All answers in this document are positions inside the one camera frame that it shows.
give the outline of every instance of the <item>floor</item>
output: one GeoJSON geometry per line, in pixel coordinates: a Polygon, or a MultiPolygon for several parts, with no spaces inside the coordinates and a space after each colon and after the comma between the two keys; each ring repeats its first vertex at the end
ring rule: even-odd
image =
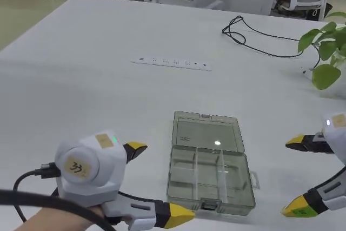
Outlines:
{"type": "MultiPolygon", "coordinates": [[[[0,50],[66,0],[0,0],[0,50]]],[[[332,11],[346,12],[346,0],[328,0],[332,11]]],[[[343,18],[326,21],[345,23],[343,18]]]]}

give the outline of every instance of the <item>white desk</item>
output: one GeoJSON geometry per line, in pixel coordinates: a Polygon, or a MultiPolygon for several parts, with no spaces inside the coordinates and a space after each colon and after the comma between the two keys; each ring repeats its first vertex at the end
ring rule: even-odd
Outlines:
{"type": "MultiPolygon", "coordinates": [[[[175,110],[234,116],[261,190],[237,223],[196,219],[176,230],[342,230],[345,209],[315,219],[286,219],[283,206],[341,169],[332,155],[285,148],[299,133],[321,129],[320,115],[346,110],[320,98],[300,67],[316,61],[272,58],[236,45],[221,29],[237,14],[121,0],[68,0],[0,53],[0,183],[54,159],[59,142],[112,128],[120,140],[146,142],[122,190],[165,199],[175,110]],[[88,23],[100,17],[94,27],[88,23]],[[212,71],[134,64],[139,56],[209,61],[212,71]]],[[[299,37],[322,23],[244,15],[254,28],[299,37]]],[[[248,43],[293,54],[296,43],[243,32],[248,43]]],[[[53,180],[25,180],[23,190],[50,194],[53,180]]],[[[27,209],[26,215],[37,209],[27,209]]],[[[0,207],[1,230],[20,224],[0,207]]],[[[125,230],[120,225],[118,230],[125,230]]]]}

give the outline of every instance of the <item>label sticker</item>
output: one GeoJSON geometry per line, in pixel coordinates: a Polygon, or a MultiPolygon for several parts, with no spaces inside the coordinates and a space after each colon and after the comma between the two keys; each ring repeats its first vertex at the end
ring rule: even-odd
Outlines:
{"type": "Polygon", "coordinates": [[[111,141],[111,139],[109,139],[109,136],[107,134],[99,134],[95,137],[102,149],[114,146],[113,142],[111,141]]]}
{"type": "Polygon", "coordinates": [[[333,122],[335,128],[346,127],[346,117],[344,114],[333,116],[331,121],[333,122]]]}
{"type": "Polygon", "coordinates": [[[90,175],[91,167],[88,163],[78,160],[72,156],[68,157],[64,165],[64,169],[67,173],[73,176],[87,179],[90,175]]]}

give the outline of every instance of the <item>power strip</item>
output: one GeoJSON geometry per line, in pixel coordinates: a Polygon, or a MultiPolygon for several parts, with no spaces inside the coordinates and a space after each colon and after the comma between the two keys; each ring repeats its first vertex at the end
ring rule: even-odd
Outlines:
{"type": "Polygon", "coordinates": [[[176,59],[163,59],[163,58],[138,58],[132,60],[134,63],[151,64],[159,66],[169,66],[177,68],[186,68],[192,70],[207,70],[211,71],[211,66],[207,62],[196,62],[196,61],[183,61],[176,59]]]}

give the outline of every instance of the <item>black wire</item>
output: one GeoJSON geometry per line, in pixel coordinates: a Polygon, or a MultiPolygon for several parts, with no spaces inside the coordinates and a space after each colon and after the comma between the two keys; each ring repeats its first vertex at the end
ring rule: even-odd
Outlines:
{"type": "MultiPolygon", "coordinates": [[[[16,180],[16,182],[15,182],[15,184],[13,185],[13,191],[18,191],[18,187],[19,187],[19,184],[21,183],[21,181],[23,180],[23,179],[25,179],[26,177],[29,177],[29,176],[34,176],[34,175],[36,175],[36,171],[35,170],[32,170],[32,171],[29,171],[29,172],[27,172],[27,173],[24,173],[22,176],[20,176],[17,180],[16,180]]],[[[18,206],[18,205],[14,205],[15,206],[15,210],[16,210],[16,212],[18,213],[18,215],[19,215],[19,217],[21,218],[21,220],[23,221],[23,222],[25,222],[26,221],[26,218],[25,218],[25,216],[24,216],[24,214],[23,214],[23,212],[22,212],[22,210],[21,210],[21,208],[18,206]]]]}
{"type": "Polygon", "coordinates": [[[0,205],[32,206],[63,210],[95,223],[104,231],[115,231],[110,223],[90,209],[59,197],[0,189],[0,205]]]}
{"type": "MultiPolygon", "coordinates": [[[[224,35],[227,35],[228,37],[230,37],[233,41],[235,41],[237,44],[240,44],[240,45],[243,45],[249,49],[252,49],[254,51],[258,51],[260,53],[263,53],[263,54],[266,54],[266,55],[269,55],[269,56],[273,56],[273,57],[279,57],[279,58],[296,58],[298,56],[301,56],[303,54],[303,52],[301,51],[300,53],[296,54],[296,55],[289,55],[289,56],[286,56],[286,55],[276,55],[276,54],[271,54],[269,52],[266,52],[266,51],[263,51],[263,50],[260,50],[260,49],[256,49],[254,47],[251,47],[249,45],[246,44],[247,42],[247,39],[244,35],[242,35],[241,33],[239,32],[235,32],[235,31],[232,31],[232,28],[231,26],[236,24],[236,23],[239,23],[239,22],[243,22],[248,28],[250,28],[252,31],[254,32],[257,32],[261,35],[265,35],[265,36],[269,36],[269,37],[273,37],[273,38],[278,38],[278,39],[286,39],[286,40],[290,40],[290,41],[296,41],[298,42],[299,40],[298,39],[294,39],[294,38],[288,38],[288,37],[282,37],[282,36],[275,36],[275,35],[270,35],[270,34],[265,34],[263,32],[260,32],[254,28],[252,28],[251,26],[249,26],[245,20],[244,20],[244,17],[242,16],[236,16],[235,18],[233,18],[230,22],[229,22],[229,25],[227,25],[224,29],[222,29],[222,34],[224,35]],[[243,41],[241,42],[240,40],[236,39],[234,37],[234,35],[238,35],[240,36],[241,38],[243,38],[243,41]]],[[[316,65],[314,66],[314,68],[319,64],[320,62],[320,59],[318,59],[318,62],[316,63],[316,65]]]]}

